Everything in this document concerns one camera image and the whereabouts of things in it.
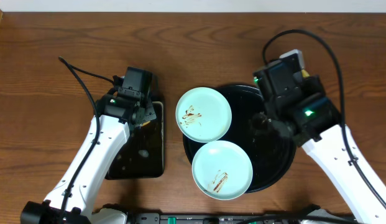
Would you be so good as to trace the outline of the green yellow sponge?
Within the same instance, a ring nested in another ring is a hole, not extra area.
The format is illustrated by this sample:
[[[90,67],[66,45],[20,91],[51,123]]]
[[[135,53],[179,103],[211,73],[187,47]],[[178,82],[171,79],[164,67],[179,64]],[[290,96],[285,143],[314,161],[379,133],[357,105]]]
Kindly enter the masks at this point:
[[[146,122],[144,122],[144,123],[140,124],[140,127],[143,127],[143,126],[145,126],[145,125],[149,124],[150,122],[151,122],[151,121],[146,121]]]

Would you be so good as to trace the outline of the yellow plate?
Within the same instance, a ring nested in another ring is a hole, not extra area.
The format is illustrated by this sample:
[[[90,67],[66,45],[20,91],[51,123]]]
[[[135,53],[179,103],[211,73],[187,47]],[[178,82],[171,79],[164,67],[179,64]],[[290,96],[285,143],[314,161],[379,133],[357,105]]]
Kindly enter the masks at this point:
[[[308,78],[308,77],[310,77],[310,74],[309,74],[306,70],[304,70],[304,69],[301,71],[301,73],[302,73],[302,77],[303,77],[303,78]]]

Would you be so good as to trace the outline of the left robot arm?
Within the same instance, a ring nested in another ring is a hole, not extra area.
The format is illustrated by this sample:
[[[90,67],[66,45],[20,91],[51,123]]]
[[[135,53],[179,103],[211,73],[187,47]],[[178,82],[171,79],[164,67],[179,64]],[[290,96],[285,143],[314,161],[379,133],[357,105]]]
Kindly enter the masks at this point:
[[[165,168],[164,104],[149,100],[143,122],[131,129],[111,116],[117,98],[106,96],[109,109],[93,118],[88,134],[65,175],[42,203],[27,202],[21,223],[127,223],[118,205],[94,211],[105,179],[160,177]]]

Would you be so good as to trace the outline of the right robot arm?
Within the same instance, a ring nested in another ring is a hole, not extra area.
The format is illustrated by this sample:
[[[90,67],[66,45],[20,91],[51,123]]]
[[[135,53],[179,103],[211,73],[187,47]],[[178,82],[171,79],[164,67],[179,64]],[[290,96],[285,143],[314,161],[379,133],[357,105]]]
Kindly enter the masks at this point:
[[[318,77],[254,75],[262,126],[301,147],[325,172],[359,223],[386,223],[386,186],[360,152]]]

